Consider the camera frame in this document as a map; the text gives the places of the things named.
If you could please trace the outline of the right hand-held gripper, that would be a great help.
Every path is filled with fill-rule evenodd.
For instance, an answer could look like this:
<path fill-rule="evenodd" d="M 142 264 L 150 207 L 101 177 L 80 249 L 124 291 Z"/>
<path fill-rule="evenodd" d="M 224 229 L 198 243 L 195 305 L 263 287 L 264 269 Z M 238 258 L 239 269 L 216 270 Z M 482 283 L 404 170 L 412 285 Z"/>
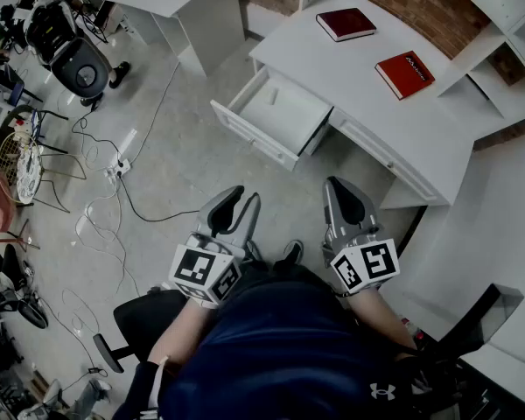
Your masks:
<path fill-rule="evenodd" d="M 328 177 L 323 184 L 325 222 L 328 229 L 321 245 L 324 265 L 338 279 L 329 287 L 335 296 L 352 296 L 400 274 L 396 246 L 384 234 L 372 200 L 357 186 L 345 179 Z M 348 227 L 352 239 L 341 243 L 337 210 L 342 226 Z"/>

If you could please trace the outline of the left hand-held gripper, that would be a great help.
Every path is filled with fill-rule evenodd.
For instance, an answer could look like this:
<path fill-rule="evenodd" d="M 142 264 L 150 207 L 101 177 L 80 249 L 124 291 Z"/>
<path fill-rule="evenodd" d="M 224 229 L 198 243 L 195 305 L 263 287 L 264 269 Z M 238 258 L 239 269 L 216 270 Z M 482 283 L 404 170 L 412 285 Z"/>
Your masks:
<path fill-rule="evenodd" d="M 197 213 L 198 233 L 190 233 L 177 246 L 171 263 L 169 285 L 208 309 L 217 308 L 242 278 L 243 249 L 252 238 L 261 209 L 260 195 L 255 192 L 231 227 L 243 193 L 244 186 L 235 185 L 210 199 Z M 212 238 L 225 232 L 230 244 Z"/>

